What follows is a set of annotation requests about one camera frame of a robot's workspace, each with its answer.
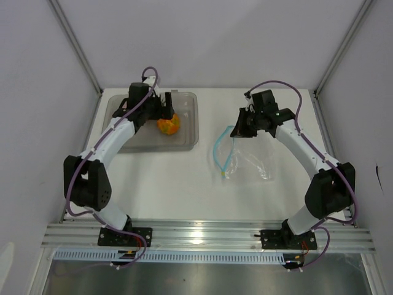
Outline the orange toy pineapple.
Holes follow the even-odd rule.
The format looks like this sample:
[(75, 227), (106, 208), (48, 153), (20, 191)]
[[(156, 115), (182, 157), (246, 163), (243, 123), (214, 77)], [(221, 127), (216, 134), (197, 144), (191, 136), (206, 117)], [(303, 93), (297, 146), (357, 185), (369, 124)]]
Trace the orange toy pineapple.
[(163, 134), (173, 135), (179, 131), (181, 120), (177, 114), (173, 114), (171, 119), (159, 119), (157, 127)]

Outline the clear zip top bag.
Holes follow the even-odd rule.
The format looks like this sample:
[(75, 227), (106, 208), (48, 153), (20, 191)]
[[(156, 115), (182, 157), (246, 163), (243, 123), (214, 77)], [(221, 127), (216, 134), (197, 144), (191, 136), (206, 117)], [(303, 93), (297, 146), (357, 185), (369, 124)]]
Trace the clear zip top bag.
[(275, 159), (273, 147), (266, 136), (232, 138), (229, 125), (212, 148), (212, 158), (220, 177), (228, 183), (251, 184), (274, 180)]

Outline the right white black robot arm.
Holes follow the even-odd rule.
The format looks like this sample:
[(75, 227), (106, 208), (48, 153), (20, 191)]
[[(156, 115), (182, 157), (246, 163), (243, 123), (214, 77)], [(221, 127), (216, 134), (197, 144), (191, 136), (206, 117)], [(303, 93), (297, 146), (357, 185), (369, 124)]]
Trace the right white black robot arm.
[(303, 234), (332, 219), (336, 212), (355, 204), (356, 172), (350, 163), (340, 163), (307, 137), (298, 123), (298, 113), (279, 108), (271, 90), (246, 92), (247, 106), (239, 110), (232, 138), (252, 138), (260, 130), (283, 144), (307, 172), (311, 182), (305, 204), (281, 226), (281, 243), (294, 248)]

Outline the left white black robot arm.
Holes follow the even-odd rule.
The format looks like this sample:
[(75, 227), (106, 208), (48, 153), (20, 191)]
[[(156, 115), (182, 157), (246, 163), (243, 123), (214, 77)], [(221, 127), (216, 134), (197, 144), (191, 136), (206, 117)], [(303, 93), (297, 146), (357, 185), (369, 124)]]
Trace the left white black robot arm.
[(133, 239), (131, 218), (111, 201), (112, 188), (107, 168), (123, 145), (150, 120), (171, 120), (174, 116), (172, 94), (159, 92), (155, 84), (134, 82), (114, 111), (98, 141), (80, 155), (69, 155), (63, 162), (64, 197), (68, 213), (76, 217), (70, 206), (84, 208), (105, 228), (112, 231), (118, 245)]

